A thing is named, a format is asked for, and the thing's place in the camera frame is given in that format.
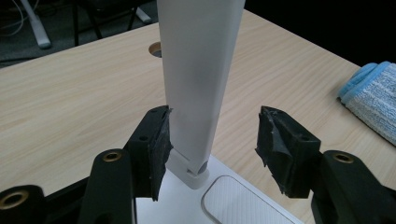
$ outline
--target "folded towel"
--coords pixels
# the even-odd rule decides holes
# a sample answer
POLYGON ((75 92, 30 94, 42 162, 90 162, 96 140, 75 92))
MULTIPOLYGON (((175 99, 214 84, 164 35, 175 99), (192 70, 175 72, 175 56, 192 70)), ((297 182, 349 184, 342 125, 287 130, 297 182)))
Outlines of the folded towel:
POLYGON ((368 63, 338 92, 341 103, 396 146, 396 64, 368 63))

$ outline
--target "black chair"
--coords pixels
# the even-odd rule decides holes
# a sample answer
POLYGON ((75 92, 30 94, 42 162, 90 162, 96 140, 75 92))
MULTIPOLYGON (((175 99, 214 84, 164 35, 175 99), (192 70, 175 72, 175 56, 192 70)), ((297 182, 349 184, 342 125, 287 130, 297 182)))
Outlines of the black chair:
POLYGON ((130 31, 137 8, 149 1, 152 0, 72 0, 75 46, 78 46, 78 35, 82 32, 78 29, 78 7, 83 8, 87 12, 97 38, 101 39, 103 38, 102 33, 95 18, 113 21, 120 17, 131 15, 127 27, 127 31, 130 31))

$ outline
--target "cable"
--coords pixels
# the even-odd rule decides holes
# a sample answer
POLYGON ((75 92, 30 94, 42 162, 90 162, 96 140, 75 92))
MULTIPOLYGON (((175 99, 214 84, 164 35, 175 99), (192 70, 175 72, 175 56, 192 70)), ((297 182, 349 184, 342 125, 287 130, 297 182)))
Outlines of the cable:
MULTIPOLYGON (((21 20, 20 20, 20 21, 17 21, 17 22, 14 22, 14 23, 11 23, 11 24, 9 24, 9 25, 5 25, 5 26, 3 26, 3 27, 0 27, 0 30, 5 30, 5 29, 7 29, 7 28, 9 28, 9 27, 12 27, 12 26, 15 26, 15 25, 18 25, 18 24, 19 24, 20 26, 19 26, 14 32, 12 32, 11 34, 0 35, 0 36, 13 36, 13 35, 15 35, 17 32, 19 32, 19 31, 21 30, 24 21, 26 21, 26 20, 29 18, 28 16, 23 17, 22 10, 21 10, 20 6, 19 6, 14 0, 11 0, 11 1, 14 3, 15 7, 17 8, 17 10, 20 12, 21 20)), ((36 0, 36 1, 35 1, 35 6, 34 6, 34 8, 33 8, 33 11, 35 11, 35 9, 37 8, 38 3, 39 3, 39 0, 36 0)))

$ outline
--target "chair leg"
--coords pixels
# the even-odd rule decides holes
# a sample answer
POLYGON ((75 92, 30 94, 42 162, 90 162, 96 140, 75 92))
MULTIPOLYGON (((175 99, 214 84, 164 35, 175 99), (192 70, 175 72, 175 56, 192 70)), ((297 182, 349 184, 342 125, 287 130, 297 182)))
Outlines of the chair leg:
POLYGON ((128 31, 132 29, 132 25, 134 24, 134 18, 136 17, 136 11, 137 11, 137 7, 134 7, 134 9, 132 9, 131 19, 129 20, 128 29, 127 29, 128 31))
POLYGON ((74 26, 74 38, 75 47, 78 46, 78 8, 76 1, 73 1, 73 26, 74 26))
POLYGON ((91 14, 91 12, 87 11, 87 13, 88 13, 88 17, 90 18, 90 21, 91 21, 91 23, 92 23, 93 30, 94 30, 95 33, 96 33, 96 37, 97 37, 98 39, 102 39, 102 34, 100 33, 99 26, 98 26, 98 24, 96 23, 95 18, 93 17, 93 15, 91 14))

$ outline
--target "wooden table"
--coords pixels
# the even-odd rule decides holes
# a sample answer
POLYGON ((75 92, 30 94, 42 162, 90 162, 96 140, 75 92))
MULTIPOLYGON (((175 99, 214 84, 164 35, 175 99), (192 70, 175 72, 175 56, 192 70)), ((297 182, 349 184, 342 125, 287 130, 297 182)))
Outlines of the wooden table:
MULTIPOLYGON (((46 194, 89 175, 123 147, 145 113, 165 104, 158 24, 0 70, 0 191, 46 194)), ((396 189, 396 148, 336 99, 359 67, 247 11, 212 154, 306 223, 310 200, 289 199, 256 155, 261 105, 286 111, 322 141, 361 158, 396 189)))

